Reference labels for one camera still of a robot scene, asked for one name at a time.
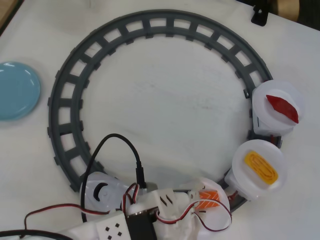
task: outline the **red object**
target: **red object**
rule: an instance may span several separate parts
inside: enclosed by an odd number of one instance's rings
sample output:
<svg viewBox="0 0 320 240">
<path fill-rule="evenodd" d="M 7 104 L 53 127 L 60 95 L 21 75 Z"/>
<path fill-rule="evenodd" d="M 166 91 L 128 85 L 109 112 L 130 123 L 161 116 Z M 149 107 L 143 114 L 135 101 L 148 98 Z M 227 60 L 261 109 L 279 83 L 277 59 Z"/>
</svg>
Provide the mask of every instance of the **red object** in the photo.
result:
<svg viewBox="0 0 320 240">
<path fill-rule="evenodd" d="M 233 201 L 233 200 L 235 199 L 235 197 L 237 196 L 237 194 L 238 194 L 238 191 L 235 191 L 234 194 L 228 196 L 229 202 L 230 202 L 230 201 Z"/>
<path fill-rule="evenodd" d="M 203 201 L 205 201 L 205 200 L 209 200 L 210 202 L 215 202 L 215 203 L 219 204 L 221 207 L 223 207 L 223 208 L 227 211 L 227 213 L 228 213 L 229 216 L 230 216 L 230 223 L 229 223 L 229 225 L 228 225 L 227 227 L 223 228 L 223 229 L 214 230 L 214 229 L 211 229 L 211 228 L 209 228 L 209 227 L 206 226 L 205 222 L 204 222 L 204 221 L 202 220 L 202 218 L 197 214 L 197 211 L 193 211 L 191 214 L 195 214 L 195 215 L 199 218 L 199 220 L 200 220 L 201 224 L 203 225 L 203 227 L 204 227 L 205 229 L 207 229 L 208 231 L 210 231 L 210 232 L 221 232 L 221 231 L 226 230 L 226 229 L 232 224 L 232 214 L 231 214 L 231 212 L 229 211 L 229 209 L 228 209 L 222 202 L 220 202 L 220 201 L 218 201 L 218 200 L 215 200 L 215 199 L 204 199 L 204 198 L 203 198 L 203 199 L 199 199 L 199 200 L 196 200 L 196 201 L 192 202 L 192 203 L 189 204 L 189 206 L 184 210 L 183 214 L 182 214 L 179 218 L 174 219 L 174 220 L 165 220 L 165 219 L 161 218 L 161 217 L 159 216 L 159 213 L 160 213 L 159 210 L 155 213 L 155 217 L 156 217 L 156 219 L 158 219 L 160 222 L 162 222 L 162 223 L 164 223 L 164 224 L 169 224 L 169 225 L 171 225 L 171 224 L 176 224 L 178 221 L 180 221 L 180 220 L 182 220 L 182 219 L 185 218 L 185 216 L 188 214 L 188 212 L 193 208 L 193 206 L 194 206 L 196 203 L 203 202 Z"/>
<path fill-rule="evenodd" d="M 266 95 L 269 103 L 272 105 L 273 109 L 278 113 L 285 115 L 287 118 L 294 121 L 296 124 L 299 123 L 298 112 L 294 106 L 281 97 Z"/>
<path fill-rule="evenodd" d="M 33 214 L 37 214 L 37 213 L 41 213 L 50 209 L 56 209 L 56 208 L 65 208 L 65 207 L 72 207 L 72 208 L 77 208 L 80 209 L 82 212 L 85 212 L 87 214 L 94 214 L 94 215 L 107 215 L 109 214 L 110 211 L 94 211 L 94 210 L 89 210 L 86 208 L 82 208 L 80 205 L 78 204 L 74 204 L 74 203 L 62 203 L 62 204 L 56 204 L 56 205 L 52 205 L 52 206 L 47 206 L 44 208 L 41 208 L 39 210 L 35 210 L 32 212 L 29 212 L 25 218 L 24 218 L 24 229 L 27 230 L 27 218 Z"/>
</svg>

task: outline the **black wire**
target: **black wire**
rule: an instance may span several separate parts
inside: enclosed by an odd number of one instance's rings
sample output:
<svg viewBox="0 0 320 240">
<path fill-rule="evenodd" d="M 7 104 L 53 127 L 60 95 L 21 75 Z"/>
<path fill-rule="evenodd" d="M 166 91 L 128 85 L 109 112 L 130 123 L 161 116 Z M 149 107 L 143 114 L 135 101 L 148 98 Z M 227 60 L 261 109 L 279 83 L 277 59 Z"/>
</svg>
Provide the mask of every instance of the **black wire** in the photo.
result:
<svg viewBox="0 0 320 240">
<path fill-rule="evenodd" d="M 136 160 L 136 181 L 137 183 L 140 185 L 141 188 L 145 189 L 146 188 L 146 182 L 145 182 L 145 176 L 144 176 L 144 168 L 141 165 L 141 161 L 140 161 L 140 157 L 139 154 L 136 150 L 136 148 L 133 146 L 133 144 L 124 136 L 117 134 L 117 133 L 112 133 L 107 135 L 106 137 L 104 137 L 104 139 L 102 139 L 102 141 L 99 143 L 99 145 L 96 147 L 96 149 L 94 150 L 94 153 L 92 154 L 90 161 L 86 167 L 86 171 L 84 173 L 83 176 L 83 182 L 82 182 L 82 186 L 81 186 L 81 195 L 80 195 L 80 206 L 82 208 L 85 208 L 85 193 L 86 193 L 86 185 L 87 185 L 87 181 L 88 181 L 88 176 L 90 174 L 90 170 L 91 167 L 95 161 L 96 156 L 98 155 L 99 150 L 101 149 L 101 147 L 103 146 L 103 144 L 110 138 L 118 138 L 121 139 L 122 141 L 124 141 L 126 144 L 128 144 L 128 146 L 131 148 L 134 156 L 135 156 L 135 160 Z M 82 221 L 85 223 L 87 222 L 87 216 L 85 213 L 81 213 L 82 216 Z"/>
<path fill-rule="evenodd" d="M 50 231 L 41 231 L 41 230 L 26 230 L 26 229 L 17 229 L 17 230 L 9 230 L 9 231 L 0 231 L 0 238 L 10 237 L 10 236 L 20 236 L 20 235 L 28 235 L 28 236 L 39 236 L 49 239 L 56 240 L 72 240 L 71 237 L 50 232 Z"/>
</svg>

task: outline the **white container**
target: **white container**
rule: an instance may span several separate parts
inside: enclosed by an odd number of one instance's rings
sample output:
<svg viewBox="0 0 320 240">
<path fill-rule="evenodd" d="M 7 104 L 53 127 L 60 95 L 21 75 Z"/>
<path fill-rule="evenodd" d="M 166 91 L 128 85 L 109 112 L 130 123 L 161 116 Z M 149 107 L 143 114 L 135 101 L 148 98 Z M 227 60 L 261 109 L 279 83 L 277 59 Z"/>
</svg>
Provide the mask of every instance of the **white container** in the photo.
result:
<svg viewBox="0 0 320 240">
<path fill-rule="evenodd" d="M 103 186 L 99 193 L 99 201 L 95 199 L 94 192 L 99 184 L 106 184 Z M 120 207 L 123 195 L 128 189 L 128 185 L 120 181 L 119 179 L 107 175 L 102 172 L 93 172 L 88 176 L 88 180 L 85 186 L 84 203 L 85 208 L 100 212 L 107 212 Z"/>
<path fill-rule="evenodd" d="M 267 184 L 245 163 L 246 155 L 252 151 L 264 158 L 276 171 L 275 182 Z M 241 196 L 252 201 L 281 189 L 287 180 L 287 171 L 287 163 L 280 149 L 268 141 L 256 139 L 245 142 L 237 149 L 232 159 L 232 169 L 224 180 Z"/>
<path fill-rule="evenodd" d="M 285 81 L 266 81 L 253 91 L 252 119 L 254 132 L 265 136 L 284 136 L 294 129 L 296 123 L 274 110 L 266 95 L 279 97 L 290 103 L 298 113 L 299 122 L 305 114 L 304 98 L 291 83 Z"/>
</svg>

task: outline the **yellow object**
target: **yellow object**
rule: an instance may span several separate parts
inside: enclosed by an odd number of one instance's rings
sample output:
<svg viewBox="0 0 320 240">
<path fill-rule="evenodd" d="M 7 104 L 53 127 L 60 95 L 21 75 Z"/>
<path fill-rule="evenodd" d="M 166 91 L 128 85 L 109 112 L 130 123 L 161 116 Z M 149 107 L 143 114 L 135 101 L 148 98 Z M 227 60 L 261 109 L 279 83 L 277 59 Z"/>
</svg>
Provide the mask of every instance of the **yellow object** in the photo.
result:
<svg viewBox="0 0 320 240">
<path fill-rule="evenodd" d="M 264 181 L 266 184 L 273 184 L 278 179 L 277 171 L 255 151 L 249 152 L 244 162 Z"/>
</svg>

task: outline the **white tabletop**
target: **white tabletop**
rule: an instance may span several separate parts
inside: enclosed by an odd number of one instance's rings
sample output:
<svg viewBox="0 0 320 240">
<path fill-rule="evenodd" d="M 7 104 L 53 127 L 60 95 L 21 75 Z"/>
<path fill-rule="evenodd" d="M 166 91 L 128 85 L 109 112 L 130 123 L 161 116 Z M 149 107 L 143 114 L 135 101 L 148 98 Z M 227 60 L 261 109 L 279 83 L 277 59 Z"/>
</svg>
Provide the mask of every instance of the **white tabletop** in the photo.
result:
<svg viewBox="0 0 320 240">
<path fill-rule="evenodd" d="M 257 51 L 274 79 L 291 82 L 305 96 L 305 118 L 281 148 L 289 165 L 287 184 L 235 211 L 231 228 L 215 239 L 317 239 L 320 32 L 272 14 L 265 27 L 254 25 L 252 7 L 233 0 L 96 0 L 95 8 L 85 0 L 26 0 L 0 37 L 0 62 L 33 67 L 42 92 L 31 114 L 0 122 L 1 230 L 23 228 L 30 211 L 79 203 L 54 162 L 47 135 L 55 75 L 94 29 L 150 9 L 184 10 L 220 22 Z M 90 77 L 82 98 L 83 135 L 91 149 L 107 134 L 125 135 L 140 154 L 146 180 L 160 188 L 197 176 L 218 180 L 250 128 L 249 102 L 230 65 L 213 50 L 179 38 L 121 46 Z M 68 121 L 67 112 L 61 116 Z M 63 141 L 73 144 L 68 136 Z M 98 159 L 108 173 L 134 181 L 134 157 L 120 141 L 106 144 Z M 28 226 L 57 232 L 81 222 L 77 210 L 56 209 L 30 217 Z"/>
</svg>

